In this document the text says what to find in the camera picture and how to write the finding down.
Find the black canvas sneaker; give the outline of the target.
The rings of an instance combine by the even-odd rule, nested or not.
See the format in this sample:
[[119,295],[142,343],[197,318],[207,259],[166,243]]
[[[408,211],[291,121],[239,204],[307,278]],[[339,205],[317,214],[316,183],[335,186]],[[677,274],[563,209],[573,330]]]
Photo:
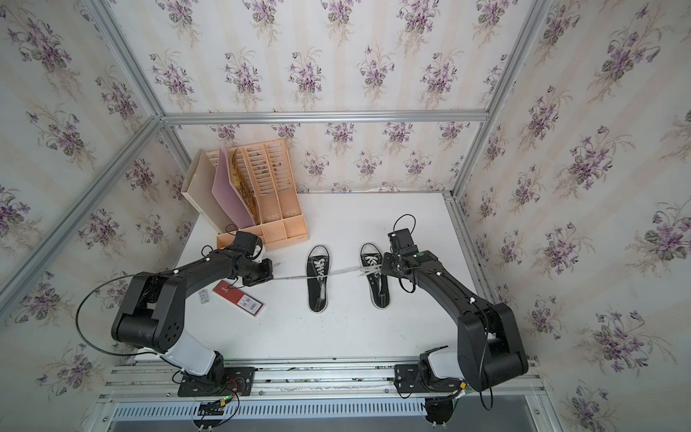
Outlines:
[[369,284],[374,307],[387,309],[390,305],[390,290],[387,276],[381,273],[383,253],[374,243],[365,243],[360,249],[360,264]]
[[328,306],[328,280],[331,255],[325,245],[312,248],[306,259],[304,275],[279,275],[275,281],[304,281],[308,288],[308,304],[313,313],[322,313]]

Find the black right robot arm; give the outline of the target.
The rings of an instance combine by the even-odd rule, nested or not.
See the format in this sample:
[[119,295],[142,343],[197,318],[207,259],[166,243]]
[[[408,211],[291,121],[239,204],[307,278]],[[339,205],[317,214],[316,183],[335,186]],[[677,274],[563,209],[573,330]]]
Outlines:
[[486,391],[528,372],[527,354],[511,308],[473,293],[434,254],[386,253],[381,273],[410,281],[451,317],[457,327],[456,362],[473,390]]

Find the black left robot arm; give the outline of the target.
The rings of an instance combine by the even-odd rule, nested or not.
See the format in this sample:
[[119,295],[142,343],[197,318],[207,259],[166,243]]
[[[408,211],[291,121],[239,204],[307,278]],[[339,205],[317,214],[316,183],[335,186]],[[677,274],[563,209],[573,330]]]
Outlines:
[[149,349],[184,373],[218,385],[225,376],[223,357],[185,329],[186,300],[210,284],[235,278],[246,286],[271,281],[273,261],[218,249],[171,272],[138,273],[116,313],[112,338]]

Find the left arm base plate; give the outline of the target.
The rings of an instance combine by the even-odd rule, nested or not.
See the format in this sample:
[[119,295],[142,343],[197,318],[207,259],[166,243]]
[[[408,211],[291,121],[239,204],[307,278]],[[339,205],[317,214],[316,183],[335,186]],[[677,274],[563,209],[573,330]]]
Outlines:
[[177,396],[181,398],[249,396],[257,369],[255,367],[225,367],[197,376],[183,373]]

